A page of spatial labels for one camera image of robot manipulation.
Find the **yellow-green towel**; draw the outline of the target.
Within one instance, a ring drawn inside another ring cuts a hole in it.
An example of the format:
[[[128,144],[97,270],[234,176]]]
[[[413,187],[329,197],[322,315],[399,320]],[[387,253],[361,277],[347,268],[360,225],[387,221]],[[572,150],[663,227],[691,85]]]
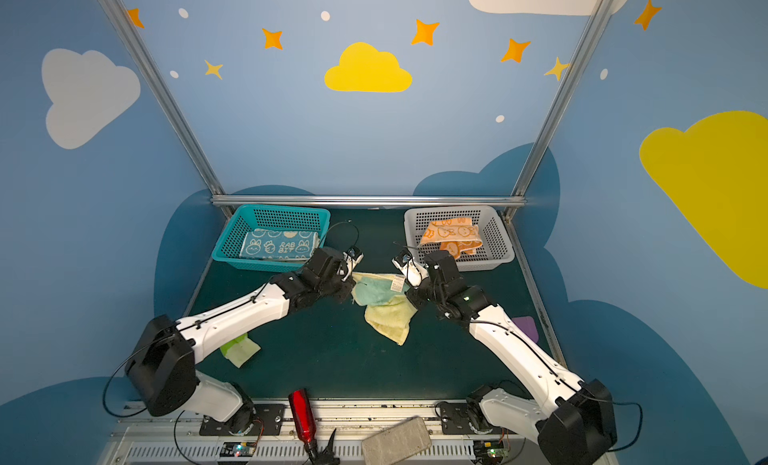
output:
[[[406,296],[410,286],[402,275],[353,273],[353,301],[365,308],[365,320],[379,334],[402,346],[417,309]]]

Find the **blue bunny pattern towel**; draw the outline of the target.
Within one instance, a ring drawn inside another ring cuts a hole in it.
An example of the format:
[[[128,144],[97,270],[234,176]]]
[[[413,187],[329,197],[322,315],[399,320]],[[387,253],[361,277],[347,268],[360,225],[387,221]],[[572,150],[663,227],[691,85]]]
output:
[[[239,257],[242,259],[301,262],[310,258],[319,245],[312,231],[280,231],[255,229],[247,232]]]

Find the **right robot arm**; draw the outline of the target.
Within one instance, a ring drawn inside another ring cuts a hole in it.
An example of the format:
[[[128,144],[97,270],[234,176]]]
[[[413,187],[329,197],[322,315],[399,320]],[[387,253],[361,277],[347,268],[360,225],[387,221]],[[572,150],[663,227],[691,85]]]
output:
[[[583,381],[545,353],[514,324],[504,308],[478,286],[469,286],[446,251],[419,264],[403,251],[393,260],[417,308],[436,306],[487,347],[528,392],[521,398],[502,387],[483,386],[467,400],[474,431],[495,428],[536,443],[551,464],[593,464],[618,441],[614,401],[598,380]]]

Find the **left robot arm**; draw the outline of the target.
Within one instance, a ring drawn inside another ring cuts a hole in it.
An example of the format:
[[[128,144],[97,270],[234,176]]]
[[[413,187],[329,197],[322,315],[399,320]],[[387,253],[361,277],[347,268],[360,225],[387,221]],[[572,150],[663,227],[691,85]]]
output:
[[[223,424],[232,435],[246,434],[256,422],[250,397],[242,387],[198,371],[197,365],[225,344],[320,299],[343,302],[355,286],[352,273],[362,259],[356,246],[345,252],[318,248],[301,268],[274,275],[215,309],[178,320],[166,315],[152,319],[124,365],[147,413],[197,413]]]

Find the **orange patterned towel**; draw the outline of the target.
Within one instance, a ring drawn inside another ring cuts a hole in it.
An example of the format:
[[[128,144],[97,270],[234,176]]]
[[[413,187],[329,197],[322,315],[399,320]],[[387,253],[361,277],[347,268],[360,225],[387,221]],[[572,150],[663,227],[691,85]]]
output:
[[[431,222],[419,242],[420,246],[430,244],[459,259],[462,255],[475,255],[483,246],[483,240],[479,227],[470,217],[457,217]]]

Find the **white plastic basket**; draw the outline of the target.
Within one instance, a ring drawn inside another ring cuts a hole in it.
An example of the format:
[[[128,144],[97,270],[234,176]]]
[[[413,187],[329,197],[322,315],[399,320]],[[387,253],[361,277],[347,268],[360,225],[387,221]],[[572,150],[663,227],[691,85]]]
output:
[[[420,242],[428,226],[449,219],[468,218],[478,228],[481,245],[473,254],[462,252],[456,259],[461,272],[488,271],[512,262],[515,254],[510,238],[498,213],[489,206],[452,206],[415,208],[405,212],[404,227],[407,244],[417,249],[418,260],[439,249],[439,243]]]

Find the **purple pad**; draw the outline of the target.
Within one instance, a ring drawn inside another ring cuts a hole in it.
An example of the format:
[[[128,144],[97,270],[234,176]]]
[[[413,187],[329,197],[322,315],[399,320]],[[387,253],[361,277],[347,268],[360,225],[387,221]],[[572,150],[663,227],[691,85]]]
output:
[[[539,341],[536,321],[531,316],[514,317],[512,322],[534,343]]]

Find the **yellow-green sticky paper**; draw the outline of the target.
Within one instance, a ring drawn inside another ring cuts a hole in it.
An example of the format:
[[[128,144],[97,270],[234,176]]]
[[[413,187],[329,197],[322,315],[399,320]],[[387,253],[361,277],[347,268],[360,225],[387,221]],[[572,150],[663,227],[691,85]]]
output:
[[[261,347],[251,340],[247,334],[243,334],[225,343],[219,350],[226,360],[235,367],[241,368],[261,350]]]

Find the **red metal bottle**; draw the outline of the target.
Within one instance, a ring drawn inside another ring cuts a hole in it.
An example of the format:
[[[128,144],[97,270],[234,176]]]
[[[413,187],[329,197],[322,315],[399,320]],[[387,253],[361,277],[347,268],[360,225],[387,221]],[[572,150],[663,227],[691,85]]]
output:
[[[305,389],[299,389],[288,396],[289,406],[298,439],[304,445],[315,442],[316,420]]]

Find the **grey sponge block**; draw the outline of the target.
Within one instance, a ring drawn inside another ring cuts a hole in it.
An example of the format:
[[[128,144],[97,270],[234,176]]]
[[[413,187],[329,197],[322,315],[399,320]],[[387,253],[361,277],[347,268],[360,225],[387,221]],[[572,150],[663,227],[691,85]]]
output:
[[[418,455],[432,446],[421,417],[413,417],[372,435],[361,442],[367,465],[392,465]]]

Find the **right green circuit board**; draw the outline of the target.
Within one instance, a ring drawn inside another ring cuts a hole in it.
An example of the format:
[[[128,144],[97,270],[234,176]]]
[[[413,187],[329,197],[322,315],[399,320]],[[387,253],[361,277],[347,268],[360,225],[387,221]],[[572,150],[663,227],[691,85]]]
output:
[[[498,465],[508,456],[508,451],[499,443],[491,441],[474,441],[472,444],[475,465]]]

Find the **green circuit board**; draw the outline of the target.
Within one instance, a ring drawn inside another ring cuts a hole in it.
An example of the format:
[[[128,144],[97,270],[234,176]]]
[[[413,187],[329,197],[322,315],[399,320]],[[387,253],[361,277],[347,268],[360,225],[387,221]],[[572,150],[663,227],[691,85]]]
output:
[[[219,453],[220,458],[251,458],[254,456],[255,442],[224,442]]]
[[[472,444],[475,465],[498,465],[508,456],[508,451],[499,443],[491,441],[474,441]]]

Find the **black clamp tool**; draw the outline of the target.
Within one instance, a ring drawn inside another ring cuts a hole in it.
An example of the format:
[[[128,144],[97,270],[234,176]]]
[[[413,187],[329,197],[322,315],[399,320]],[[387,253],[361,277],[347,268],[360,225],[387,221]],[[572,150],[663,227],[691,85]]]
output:
[[[318,448],[318,442],[315,438],[311,439],[304,445],[304,449],[307,452],[309,462],[312,465],[339,465],[341,460],[336,456],[334,452],[334,439],[336,430],[331,433],[326,446],[320,450]]]

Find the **left green circuit board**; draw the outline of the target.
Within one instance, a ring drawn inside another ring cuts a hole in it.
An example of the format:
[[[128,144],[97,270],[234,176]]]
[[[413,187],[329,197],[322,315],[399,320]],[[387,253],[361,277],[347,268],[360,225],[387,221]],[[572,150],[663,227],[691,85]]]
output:
[[[255,442],[224,442],[219,453],[220,458],[251,458],[254,456]]]

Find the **right aluminium frame post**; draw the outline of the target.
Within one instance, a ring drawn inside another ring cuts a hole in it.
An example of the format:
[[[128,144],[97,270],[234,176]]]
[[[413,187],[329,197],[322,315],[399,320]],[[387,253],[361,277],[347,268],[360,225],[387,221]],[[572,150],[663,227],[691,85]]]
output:
[[[504,210],[503,220],[507,225],[512,224],[517,210],[525,206],[526,193],[613,15],[613,7],[618,2],[619,0],[597,0],[595,8],[587,20],[571,57],[570,66],[566,70],[566,75],[560,80],[560,85],[540,132],[515,182],[511,197],[517,199],[519,204],[507,207]]]

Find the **aluminium frame post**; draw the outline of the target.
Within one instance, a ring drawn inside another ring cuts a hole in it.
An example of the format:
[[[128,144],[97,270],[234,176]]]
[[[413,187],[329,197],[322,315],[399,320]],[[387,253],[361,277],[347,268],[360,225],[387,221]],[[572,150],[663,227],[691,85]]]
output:
[[[181,145],[211,193],[212,199],[226,194],[197,137],[172,96],[159,67],[152,58],[138,28],[131,21],[122,0],[97,0],[118,37],[141,72]]]
[[[540,132],[515,182],[511,197],[517,199],[519,204],[507,207],[504,210],[503,220],[507,225],[512,224],[517,210],[525,206],[526,193],[613,15],[613,7],[618,2],[619,0],[597,0],[595,8],[587,20],[571,57],[570,66],[566,70],[566,75],[560,80],[560,85]]]

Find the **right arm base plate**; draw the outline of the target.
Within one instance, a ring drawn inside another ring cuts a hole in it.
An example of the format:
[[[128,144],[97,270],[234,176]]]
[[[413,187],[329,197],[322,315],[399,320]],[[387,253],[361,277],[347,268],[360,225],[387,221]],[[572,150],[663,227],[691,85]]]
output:
[[[444,435],[500,435],[500,427],[492,426],[476,405],[466,402],[441,401],[435,405],[435,412]]]

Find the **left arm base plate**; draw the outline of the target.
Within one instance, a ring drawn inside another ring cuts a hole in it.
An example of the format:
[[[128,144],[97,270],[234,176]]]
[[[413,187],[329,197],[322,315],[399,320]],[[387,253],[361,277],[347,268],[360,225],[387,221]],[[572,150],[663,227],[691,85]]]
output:
[[[257,403],[243,405],[229,420],[219,422],[203,418],[201,436],[278,436],[281,433],[286,405]]]

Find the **left aluminium frame post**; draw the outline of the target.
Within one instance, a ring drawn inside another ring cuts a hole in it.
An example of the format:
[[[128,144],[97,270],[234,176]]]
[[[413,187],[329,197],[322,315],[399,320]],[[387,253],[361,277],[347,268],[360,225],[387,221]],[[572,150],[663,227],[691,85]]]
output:
[[[181,145],[211,193],[212,199],[226,194],[197,137],[172,96],[159,67],[152,58],[138,28],[131,21],[122,0],[97,0],[118,37],[141,72]]]

